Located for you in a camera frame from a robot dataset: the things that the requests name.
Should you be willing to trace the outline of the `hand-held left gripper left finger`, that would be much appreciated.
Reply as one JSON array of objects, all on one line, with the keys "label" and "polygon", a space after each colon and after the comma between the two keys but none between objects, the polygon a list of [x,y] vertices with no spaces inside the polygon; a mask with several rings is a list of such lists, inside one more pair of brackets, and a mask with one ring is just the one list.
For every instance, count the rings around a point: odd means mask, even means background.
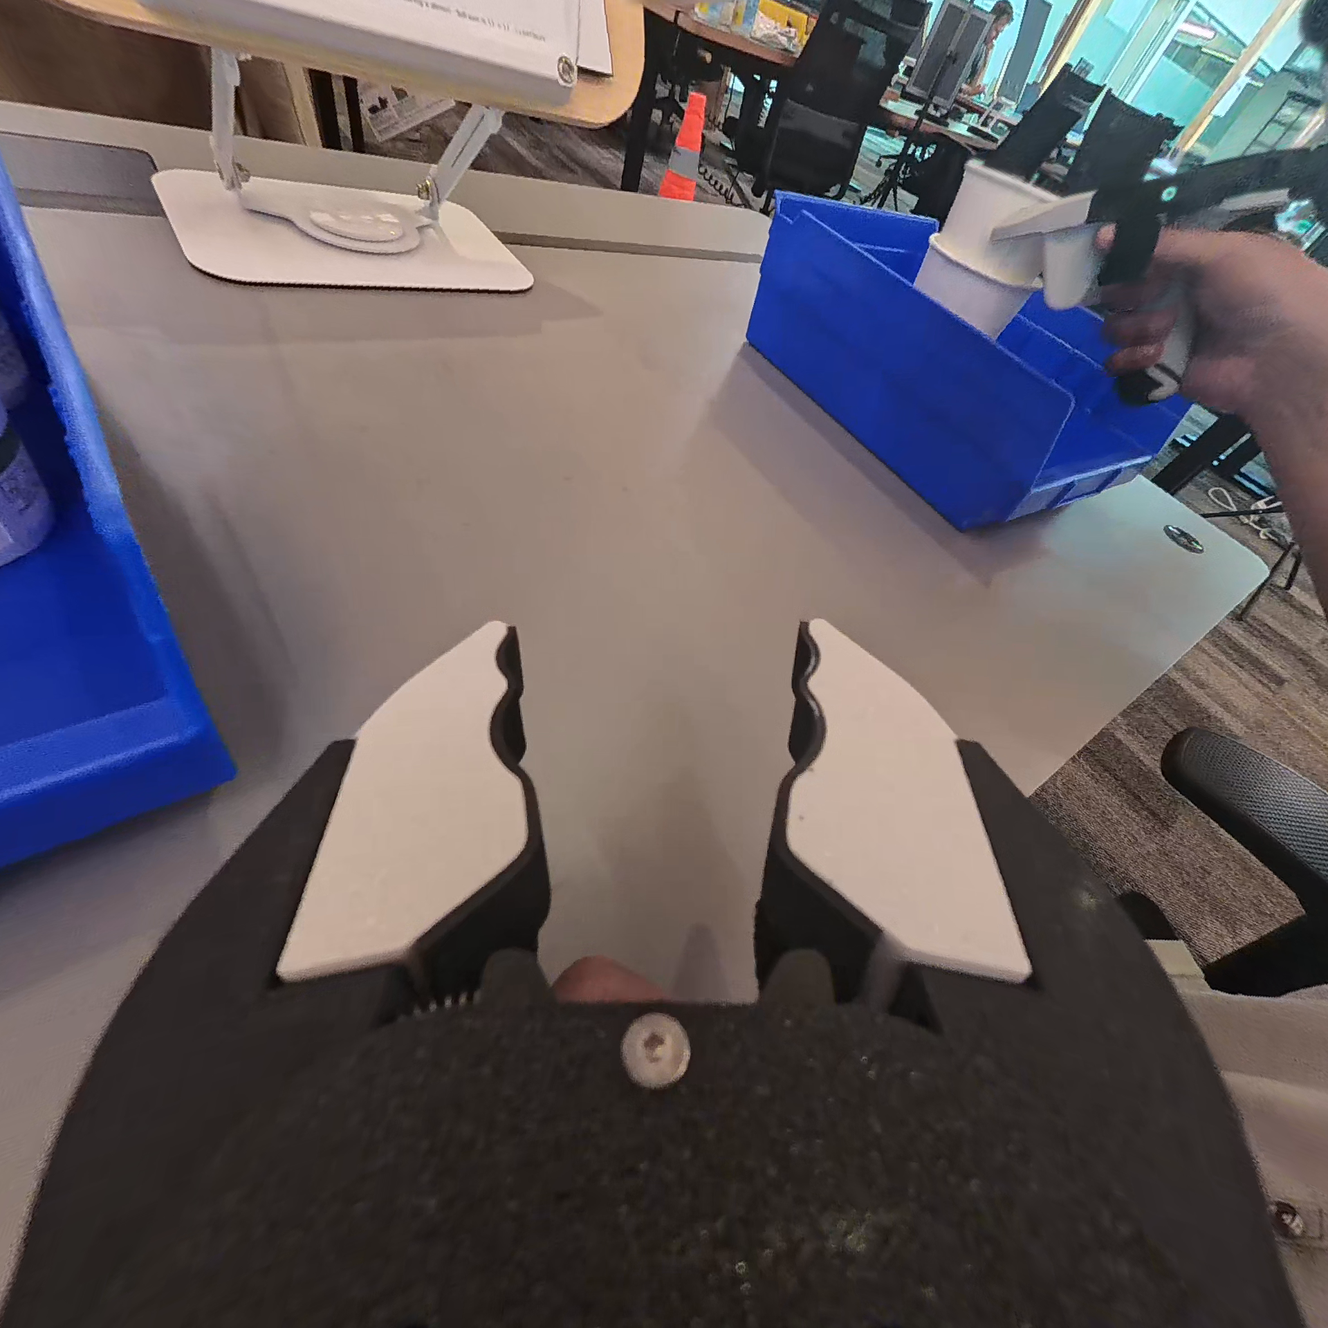
[{"label": "hand-held left gripper left finger", "polygon": [[282,983],[393,968],[422,1001],[468,1001],[495,954],[538,954],[551,883],[521,701],[517,627],[492,620],[370,715],[276,961]]}]

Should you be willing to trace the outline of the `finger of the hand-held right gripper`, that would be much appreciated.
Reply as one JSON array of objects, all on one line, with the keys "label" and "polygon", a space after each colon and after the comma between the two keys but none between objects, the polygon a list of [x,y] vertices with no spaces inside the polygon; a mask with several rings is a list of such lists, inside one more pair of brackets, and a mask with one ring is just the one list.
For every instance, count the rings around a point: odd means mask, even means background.
[{"label": "finger of the hand-held right gripper", "polygon": [[1042,293],[1049,308],[1066,309],[1095,299],[1104,260],[1096,246],[1102,221],[1089,216],[1095,201],[1096,191],[1055,197],[1023,209],[990,232],[993,246],[1037,242]]}]

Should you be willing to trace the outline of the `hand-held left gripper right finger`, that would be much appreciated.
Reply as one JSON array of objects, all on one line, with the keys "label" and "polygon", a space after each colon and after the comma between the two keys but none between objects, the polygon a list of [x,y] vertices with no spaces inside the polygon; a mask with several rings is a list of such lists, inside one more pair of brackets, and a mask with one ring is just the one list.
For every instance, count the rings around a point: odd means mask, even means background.
[{"label": "hand-held left gripper right finger", "polygon": [[787,774],[754,909],[760,996],[797,970],[832,1003],[892,1006],[924,977],[1034,988],[964,744],[826,619],[799,624]]}]

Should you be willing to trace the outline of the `white paper cup green band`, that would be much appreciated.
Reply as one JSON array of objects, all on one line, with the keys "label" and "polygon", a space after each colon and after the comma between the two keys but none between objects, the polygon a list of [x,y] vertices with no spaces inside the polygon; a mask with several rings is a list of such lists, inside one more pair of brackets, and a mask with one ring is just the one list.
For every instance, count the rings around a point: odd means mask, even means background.
[{"label": "white paper cup green band", "polygon": [[940,247],[968,269],[997,282],[1037,288],[1042,276],[1042,239],[1037,234],[993,240],[991,234],[1030,209],[1047,207],[1058,197],[1036,184],[993,170],[973,157],[947,219],[938,232]]}]

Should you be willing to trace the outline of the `blue plastic bin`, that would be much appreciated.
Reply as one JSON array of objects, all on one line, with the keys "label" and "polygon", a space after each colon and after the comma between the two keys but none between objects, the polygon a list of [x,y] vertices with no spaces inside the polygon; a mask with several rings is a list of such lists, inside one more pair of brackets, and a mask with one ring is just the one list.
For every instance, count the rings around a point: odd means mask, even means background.
[{"label": "blue plastic bin", "polygon": [[102,416],[3,167],[1,863],[236,770],[131,522]]},{"label": "blue plastic bin", "polygon": [[955,529],[1129,482],[1191,403],[1129,406],[1102,319],[1039,288],[994,338],[917,282],[937,223],[780,191],[747,341]]}]

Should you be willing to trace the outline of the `person's right hand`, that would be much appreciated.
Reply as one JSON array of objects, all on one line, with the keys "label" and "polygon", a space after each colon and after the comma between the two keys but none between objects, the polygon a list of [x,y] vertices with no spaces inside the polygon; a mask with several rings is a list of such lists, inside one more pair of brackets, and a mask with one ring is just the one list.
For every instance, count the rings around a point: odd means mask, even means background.
[{"label": "person's right hand", "polygon": [[1234,413],[1255,432],[1325,417],[1327,272],[1292,244],[1255,233],[1165,229],[1148,272],[1105,286],[1109,368],[1158,365],[1177,318],[1190,311],[1181,393]]}]

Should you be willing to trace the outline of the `person's left hand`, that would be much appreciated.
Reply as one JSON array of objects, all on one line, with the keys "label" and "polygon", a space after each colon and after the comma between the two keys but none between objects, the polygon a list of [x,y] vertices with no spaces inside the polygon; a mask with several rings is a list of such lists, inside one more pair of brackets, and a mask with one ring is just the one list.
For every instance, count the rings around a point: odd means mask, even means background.
[{"label": "person's left hand", "polygon": [[650,1004],[668,998],[649,978],[600,954],[568,964],[554,980],[552,993],[558,1001],[576,1004]]}]

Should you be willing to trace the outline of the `black office chair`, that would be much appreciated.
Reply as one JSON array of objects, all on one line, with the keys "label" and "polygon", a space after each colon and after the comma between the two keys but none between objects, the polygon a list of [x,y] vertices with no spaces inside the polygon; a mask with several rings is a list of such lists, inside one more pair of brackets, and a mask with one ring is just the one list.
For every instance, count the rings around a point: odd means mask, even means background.
[{"label": "black office chair", "polygon": [[1236,738],[1201,728],[1161,755],[1167,783],[1298,899],[1302,915],[1203,967],[1209,987],[1252,997],[1327,984],[1327,794]]},{"label": "black office chair", "polygon": [[833,1],[781,75],[761,183],[768,194],[845,197],[862,141],[925,23],[922,1]]},{"label": "black office chair", "polygon": [[[1050,162],[1081,119],[1088,121],[1082,139],[1069,165],[1055,173]],[[984,164],[1053,194],[1083,193],[1144,180],[1180,132],[1181,125],[1164,114],[1141,111],[1062,68]]]}]

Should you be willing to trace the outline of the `grey computer monitor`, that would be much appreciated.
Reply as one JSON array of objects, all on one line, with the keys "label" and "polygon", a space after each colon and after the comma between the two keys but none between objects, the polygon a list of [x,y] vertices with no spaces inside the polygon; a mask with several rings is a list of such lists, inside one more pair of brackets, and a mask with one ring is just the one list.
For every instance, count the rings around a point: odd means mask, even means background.
[{"label": "grey computer monitor", "polygon": [[906,79],[905,95],[925,108],[950,109],[971,62],[984,47],[991,23],[991,13],[975,3],[938,3]]}]

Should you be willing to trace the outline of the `orange traffic cone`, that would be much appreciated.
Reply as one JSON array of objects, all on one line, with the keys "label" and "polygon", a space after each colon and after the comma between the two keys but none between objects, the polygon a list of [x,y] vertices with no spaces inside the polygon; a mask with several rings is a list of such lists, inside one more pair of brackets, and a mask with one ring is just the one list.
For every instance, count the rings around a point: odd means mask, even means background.
[{"label": "orange traffic cone", "polygon": [[705,114],[705,95],[701,91],[691,91],[682,124],[659,187],[659,197],[675,201],[695,200],[704,150]]}]

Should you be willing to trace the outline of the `wooden document board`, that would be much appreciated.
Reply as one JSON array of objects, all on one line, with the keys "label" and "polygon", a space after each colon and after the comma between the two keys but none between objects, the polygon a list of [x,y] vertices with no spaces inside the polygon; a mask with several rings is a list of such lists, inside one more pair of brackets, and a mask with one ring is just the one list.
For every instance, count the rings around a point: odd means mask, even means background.
[{"label": "wooden document board", "polygon": [[432,96],[450,96],[456,102],[499,108],[505,112],[555,124],[604,127],[626,114],[637,93],[645,72],[645,6],[640,1],[606,1],[611,75],[580,73],[568,98],[555,105],[519,91],[494,91],[470,80],[447,80],[419,72],[391,70],[381,62],[351,59],[318,52],[306,59],[311,69],[350,75],[376,85],[400,85]]}]

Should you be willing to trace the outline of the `instruction sheet on stand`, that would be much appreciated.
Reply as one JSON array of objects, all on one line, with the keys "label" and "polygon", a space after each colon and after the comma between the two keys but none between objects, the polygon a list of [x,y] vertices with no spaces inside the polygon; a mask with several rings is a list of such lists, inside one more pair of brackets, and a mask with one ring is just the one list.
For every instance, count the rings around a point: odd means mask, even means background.
[{"label": "instruction sheet on stand", "polygon": [[390,72],[478,91],[414,196],[250,174],[237,157],[240,56],[213,47],[211,171],[171,168],[153,185],[186,259],[250,286],[519,293],[525,265],[450,200],[504,109],[563,108],[576,89],[576,1],[160,3],[263,39],[370,57]]}]

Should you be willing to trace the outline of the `printed poster sign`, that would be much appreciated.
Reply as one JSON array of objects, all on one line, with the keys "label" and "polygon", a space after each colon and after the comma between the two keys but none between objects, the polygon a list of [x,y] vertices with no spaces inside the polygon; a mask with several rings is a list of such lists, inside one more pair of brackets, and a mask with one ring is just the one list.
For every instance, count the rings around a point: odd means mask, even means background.
[{"label": "printed poster sign", "polygon": [[357,85],[361,121],[376,144],[384,144],[455,108],[450,96],[419,95],[399,85]]}]

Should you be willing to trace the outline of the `tan cardboard box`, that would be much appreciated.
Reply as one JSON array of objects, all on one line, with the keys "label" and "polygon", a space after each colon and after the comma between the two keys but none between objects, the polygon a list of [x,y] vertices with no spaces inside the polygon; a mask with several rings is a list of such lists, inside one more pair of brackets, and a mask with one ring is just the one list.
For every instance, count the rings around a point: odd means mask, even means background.
[{"label": "tan cardboard box", "polygon": [[[141,122],[207,129],[204,47],[99,24],[42,1],[1,4],[1,98]],[[305,80],[281,62],[240,63],[239,132],[321,145]]]}]

